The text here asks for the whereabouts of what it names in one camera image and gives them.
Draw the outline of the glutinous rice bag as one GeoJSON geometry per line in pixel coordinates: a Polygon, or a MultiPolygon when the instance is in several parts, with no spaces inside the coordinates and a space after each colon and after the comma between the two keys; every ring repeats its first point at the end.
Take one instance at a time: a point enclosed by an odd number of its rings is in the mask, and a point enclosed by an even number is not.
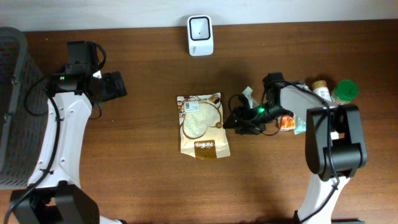
{"type": "Polygon", "coordinates": [[[231,155],[220,93],[178,96],[177,109],[182,154],[203,160],[231,155]]]}

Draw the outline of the orange tissue packet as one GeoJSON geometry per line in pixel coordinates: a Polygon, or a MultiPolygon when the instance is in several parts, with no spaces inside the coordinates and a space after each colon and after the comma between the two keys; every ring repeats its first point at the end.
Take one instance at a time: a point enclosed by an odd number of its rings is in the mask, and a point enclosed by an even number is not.
{"type": "Polygon", "coordinates": [[[295,115],[284,115],[279,117],[278,124],[281,131],[290,131],[295,129],[295,115]]]}

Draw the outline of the teal wipes packet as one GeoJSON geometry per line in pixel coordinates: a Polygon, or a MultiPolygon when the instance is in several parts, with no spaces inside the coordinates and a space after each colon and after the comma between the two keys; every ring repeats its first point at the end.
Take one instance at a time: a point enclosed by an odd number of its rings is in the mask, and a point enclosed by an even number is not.
{"type": "Polygon", "coordinates": [[[294,134],[305,133],[306,127],[307,127],[306,122],[303,119],[299,118],[297,115],[295,115],[294,134]]]}

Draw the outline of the white tube gold cap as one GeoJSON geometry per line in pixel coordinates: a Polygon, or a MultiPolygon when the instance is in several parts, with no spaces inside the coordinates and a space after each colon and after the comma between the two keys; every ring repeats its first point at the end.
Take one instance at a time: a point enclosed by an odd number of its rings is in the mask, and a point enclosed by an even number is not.
{"type": "MultiPolygon", "coordinates": [[[[312,83],[312,91],[316,93],[318,96],[322,97],[326,102],[332,106],[332,108],[336,108],[337,104],[332,101],[330,92],[327,86],[327,83],[325,80],[319,80],[315,81],[312,83]]],[[[338,133],[334,130],[332,127],[332,121],[331,121],[331,129],[330,129],[330,137],[331,140],[335,140],[339,138],[338,133]]]]}

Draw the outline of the green lid jar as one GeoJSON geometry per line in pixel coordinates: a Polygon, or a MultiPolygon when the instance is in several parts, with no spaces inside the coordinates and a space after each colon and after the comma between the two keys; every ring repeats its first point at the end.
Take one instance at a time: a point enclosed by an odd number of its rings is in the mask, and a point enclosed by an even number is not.
{"type": "Polygon", "coordinates": [[[331,92],[331,100],[339,105],[353,101],[358,95],[358,86],[351,80],[342,80],[331,92]]]}

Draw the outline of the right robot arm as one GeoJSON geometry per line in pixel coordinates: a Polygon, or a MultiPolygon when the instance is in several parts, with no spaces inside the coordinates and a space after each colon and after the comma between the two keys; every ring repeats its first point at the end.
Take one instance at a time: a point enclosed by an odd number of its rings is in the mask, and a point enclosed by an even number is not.
{"type": "Polygon", "coordinates": [[[293,222],[331,223],[341,191],[368,160],[359,108],[328,101],[303,82],[285,80],[280,72],[269,73],[262,84],[260,104],[251,106],[248,97],[238,95],[242,106],[230,111],[223,127],[260,135],[267,123],[284,115],[304,120],[305,159],[312,174],[293,222]]]}

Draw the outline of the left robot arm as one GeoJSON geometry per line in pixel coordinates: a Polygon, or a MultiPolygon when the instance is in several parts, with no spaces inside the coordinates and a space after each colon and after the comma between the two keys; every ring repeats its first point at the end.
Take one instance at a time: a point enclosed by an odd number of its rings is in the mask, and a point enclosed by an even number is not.
{"type": "Polygon", "coordinates": [[[94,42],[68,45],[57,72],[27,73],[30,58],[16,62],[14,85],[1,89],[1,187],[11,189],[7,223],[109,223],[81,189],[80,156],[94,107],[126,95],[119,72],[101,73],[104,49],[94,42]]]}

